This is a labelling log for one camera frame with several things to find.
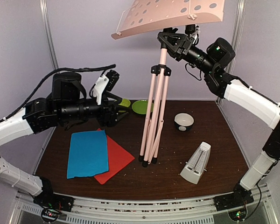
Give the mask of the pink music stand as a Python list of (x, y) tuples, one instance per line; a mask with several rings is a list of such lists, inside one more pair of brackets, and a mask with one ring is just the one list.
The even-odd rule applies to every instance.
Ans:
[[(175, 32), (176, 27), (221, 22), (223, 0), (135, 0), (123, 11), (113, 39), (149, 31)], [(166, 65), (167, 49), (161, 48), (159, 64), (151, 69), (147, 113), (140, 147), (143, 167), (156, 163), (163, 129), (163, 118), (171, 70)]]

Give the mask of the blue paper sheet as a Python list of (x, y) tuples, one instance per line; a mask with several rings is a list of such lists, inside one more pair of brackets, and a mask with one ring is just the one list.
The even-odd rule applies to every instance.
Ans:
[(104, 130), (73, 133), (67, 179), (93, 177), (109, 171), (107, 136)]

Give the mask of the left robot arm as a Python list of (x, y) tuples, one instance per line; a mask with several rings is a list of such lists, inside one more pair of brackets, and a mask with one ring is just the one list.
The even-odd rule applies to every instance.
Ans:
[[(103, 72), (86, 91), (78, 72), (55, 74), (46, 98), (28, 99), (11, 116), (0, 122), (0, 146), (17, 138), (37, 134), (51, 127), (73, 126), (96, 119), (101, 126), (115, 126), (126, 114), (122, 98), (112, 94), (119, 73)], [(30, 194), (34, 203), (51, 212), (71, 211), (73, 198), (53, 192), (47, 178), (30, 175), (0, 155), (0, 181)]]

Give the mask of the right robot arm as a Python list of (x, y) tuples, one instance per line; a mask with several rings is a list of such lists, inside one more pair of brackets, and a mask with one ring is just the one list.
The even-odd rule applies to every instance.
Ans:
[(158, 41), (177, 61), (184, 60), (204, 73), (209, 90), (221, 99), (233, 102), (251, 112), (271, 129), (272, 133), (255, 162), (235, 185), (233, 192), (214, 197), (216, 209), (227, 210), (252, 203), (251, 189), (269, 174), (280, 160), (280, 103), (254, 90), (241, 78), (225, 71), (235, 57), (232, 46), (217, 38), (206, 52), (194, 45), (193, 37), (174, 32), (160, 32)]

